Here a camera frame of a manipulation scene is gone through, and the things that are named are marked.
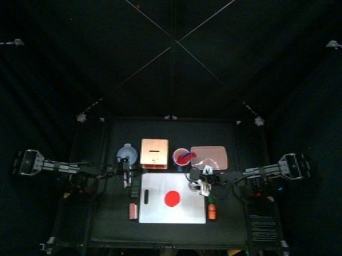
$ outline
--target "orange box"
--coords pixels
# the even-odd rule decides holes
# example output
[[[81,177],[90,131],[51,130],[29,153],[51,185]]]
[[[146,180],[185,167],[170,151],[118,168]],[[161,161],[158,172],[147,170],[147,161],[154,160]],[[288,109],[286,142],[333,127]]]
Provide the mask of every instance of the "orange box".
[[[169,140],[143,139],[141,164],[145,169],[167,169]]]

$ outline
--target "black wall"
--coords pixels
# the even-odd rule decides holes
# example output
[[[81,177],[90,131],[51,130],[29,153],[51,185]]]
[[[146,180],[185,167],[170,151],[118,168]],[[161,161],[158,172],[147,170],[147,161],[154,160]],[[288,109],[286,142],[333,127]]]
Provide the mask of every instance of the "black wall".
[[[333,51],[272,116],[273,161],[298,152],[313,159],[312,178],[293,182],[281,207],[292,255],[342,255],[342,52]]]
[[[39,255],[39,243],[53,232],[61,195],[57,177],[43,173],[35,179],[11,176],[15,154],[38,149],[47,158],[67,161],[77,123],[26,57],[19,48],[2,48],[0,255]]]

